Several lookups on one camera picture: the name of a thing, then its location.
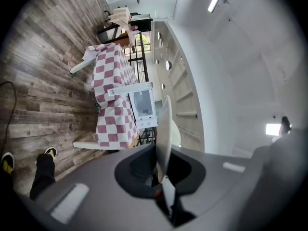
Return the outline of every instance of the round wall fixture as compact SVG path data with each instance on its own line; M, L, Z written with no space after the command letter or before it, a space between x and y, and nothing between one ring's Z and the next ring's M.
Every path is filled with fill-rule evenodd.
M166 61L166 70L170 70L172 68L172 63L171 61Z

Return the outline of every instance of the yellow shoe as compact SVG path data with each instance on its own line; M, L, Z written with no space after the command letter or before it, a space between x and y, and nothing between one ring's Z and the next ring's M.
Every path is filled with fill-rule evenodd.
M53 161L55 161L56 160L56 156L57 156L57 149L54 148L54 147L48 147L45 150L45 154L50 155L52 157Z
M8 174L11 174L11 172L14 169L14 165L15 165L15 162L14 162L13 154L10 152L5 153L1 159L2 169Z

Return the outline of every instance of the red and white checkered tablecloth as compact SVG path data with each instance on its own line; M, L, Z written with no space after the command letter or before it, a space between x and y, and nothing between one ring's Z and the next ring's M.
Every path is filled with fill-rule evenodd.
M107 91L138 80L119 44L89 46L87 51L97 52L91 85L101 106L96 127L98 143L106 149L125 149L139 132L129 97L127 94L109 96Z

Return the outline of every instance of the black cable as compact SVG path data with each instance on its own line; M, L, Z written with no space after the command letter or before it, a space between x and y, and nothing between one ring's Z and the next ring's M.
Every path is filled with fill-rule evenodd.
M16 95L16 89L15 89L15 86L12 82L10 81L5 81L3 83L0 84L0 88L6 84L6 83L10 83L13 87L13 90L14 90L14 95L15 95L15 104L14 104L14 107L12 109L12 113L11 113L11 116L10 116L10 119L8 121L8 125L6 126L6 130L5 130L5 136L4 136L4 141L3 141L3 144L1 146L1 151L0 151L0 155L2 155L2 152L3 152L3 149L4 149L4 146L5 146L5 143L6 143L6 139L7 139L7 136L8 136L8 130L9 130L9 124L11 123L11 120L12 120L12 117L13 117L13 113L14 113L14 110L15 110L15 107L16 107L16 104L17 104L17 95Z

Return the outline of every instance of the wooden floor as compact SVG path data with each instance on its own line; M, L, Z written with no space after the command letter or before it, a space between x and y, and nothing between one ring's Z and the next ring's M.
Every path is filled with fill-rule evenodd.
M11 81L17 106L5 151L15 157L14 188L28 194L35 160L48 146L58 150L56 180L103 151L73 148L73 141L94 141L98 117L90 88L93 66L71 76L86 46L99 44L105 0L31 0L21 11L1 52L0 83ZM1 139L14 94L0 90Z

